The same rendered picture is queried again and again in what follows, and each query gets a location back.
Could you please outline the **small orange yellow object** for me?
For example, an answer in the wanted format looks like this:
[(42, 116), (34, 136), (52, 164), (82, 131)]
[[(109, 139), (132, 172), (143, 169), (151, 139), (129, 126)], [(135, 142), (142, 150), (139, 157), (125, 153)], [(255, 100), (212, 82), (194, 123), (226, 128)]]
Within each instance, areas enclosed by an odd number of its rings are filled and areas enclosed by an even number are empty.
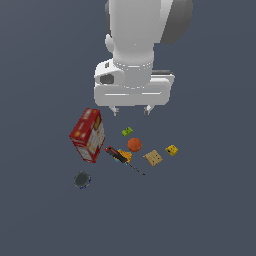
[(132, 160), (132, 153), (122, 151), (122, 150), (117, 150), (123, 157), (127, 159), (127, 162), (130, 162)]

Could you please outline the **orange ball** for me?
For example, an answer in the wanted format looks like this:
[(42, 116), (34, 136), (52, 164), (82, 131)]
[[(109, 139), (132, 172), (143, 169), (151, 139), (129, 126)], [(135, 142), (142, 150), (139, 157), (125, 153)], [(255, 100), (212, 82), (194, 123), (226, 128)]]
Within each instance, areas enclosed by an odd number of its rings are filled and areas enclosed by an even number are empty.
[(138, 138), (131, 138), (127, 143), (127, 147), (130, 151), (137, 152), (141, 149), (142, 143)]

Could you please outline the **small yellow block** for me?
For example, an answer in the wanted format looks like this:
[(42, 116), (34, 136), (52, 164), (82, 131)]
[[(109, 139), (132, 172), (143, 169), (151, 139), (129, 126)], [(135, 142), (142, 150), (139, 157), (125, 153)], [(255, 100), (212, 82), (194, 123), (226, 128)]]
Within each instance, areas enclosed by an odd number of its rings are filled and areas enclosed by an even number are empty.
[(178, 148), (175, 145), (170, 145), (166, 148), (169, 155), (174, 156), (178, 152)]

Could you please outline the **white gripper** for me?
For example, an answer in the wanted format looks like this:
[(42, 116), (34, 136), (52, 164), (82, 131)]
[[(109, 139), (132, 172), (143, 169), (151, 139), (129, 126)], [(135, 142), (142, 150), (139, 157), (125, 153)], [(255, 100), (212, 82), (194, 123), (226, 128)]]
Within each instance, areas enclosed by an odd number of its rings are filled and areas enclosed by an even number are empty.
[(108, 106), (114, 116), (119, 116), (116, 106), (147, 105), (144, 115), (149, 115), (155, 105), (169, 101), (174, 78), (170, 70), (153, 70), (152, 63), (125, 66), (109, 59), (95, 69), (95, 103)]

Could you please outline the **red black screwdriver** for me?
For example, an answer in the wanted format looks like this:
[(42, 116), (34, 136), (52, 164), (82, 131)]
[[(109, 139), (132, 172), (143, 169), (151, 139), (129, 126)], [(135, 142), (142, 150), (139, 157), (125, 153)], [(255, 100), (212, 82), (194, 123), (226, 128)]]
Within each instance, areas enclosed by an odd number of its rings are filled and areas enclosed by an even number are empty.
[(113, 147), (108, 146), (105, 151), (110, 154), (112, 157), (117, 158), (120, 162), (122, 163), (127, 163), (129, 166), (131, 166), (131, 164), (128, 162), (128, 159), (124, 156), (122, 156), (117, 150), (115, 150)]

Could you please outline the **tan wooden block with holes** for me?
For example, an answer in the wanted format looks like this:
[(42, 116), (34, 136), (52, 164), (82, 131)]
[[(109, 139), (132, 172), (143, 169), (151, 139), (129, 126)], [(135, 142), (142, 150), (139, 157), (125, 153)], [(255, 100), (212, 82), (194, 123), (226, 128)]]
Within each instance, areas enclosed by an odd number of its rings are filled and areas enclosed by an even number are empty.
[(156, 166), (162, 161), (162, 157), (158, 154), (156, 150), (147, 153), (146, 155), (144, 155), (144, 158), (152, 167)]

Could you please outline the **dark grey round can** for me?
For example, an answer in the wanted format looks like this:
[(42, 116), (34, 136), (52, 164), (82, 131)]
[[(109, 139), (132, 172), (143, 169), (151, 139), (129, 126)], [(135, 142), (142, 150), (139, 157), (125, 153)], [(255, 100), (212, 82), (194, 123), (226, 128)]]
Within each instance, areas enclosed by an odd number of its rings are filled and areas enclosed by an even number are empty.
[(85, 172), (81, 171), (74, 177), (74, 185), (79, 188), (83, 189), (86, 188), (91, 182), (91, 176)]

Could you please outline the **red cracker box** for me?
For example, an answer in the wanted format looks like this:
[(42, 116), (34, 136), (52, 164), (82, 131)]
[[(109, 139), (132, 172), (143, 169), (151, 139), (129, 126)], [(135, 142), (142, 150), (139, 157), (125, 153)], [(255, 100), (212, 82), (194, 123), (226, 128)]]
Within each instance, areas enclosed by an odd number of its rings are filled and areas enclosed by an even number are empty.
[(82, 159), (95, 163), (105, 140), (100, 111), (87, 108), (69, 137)]

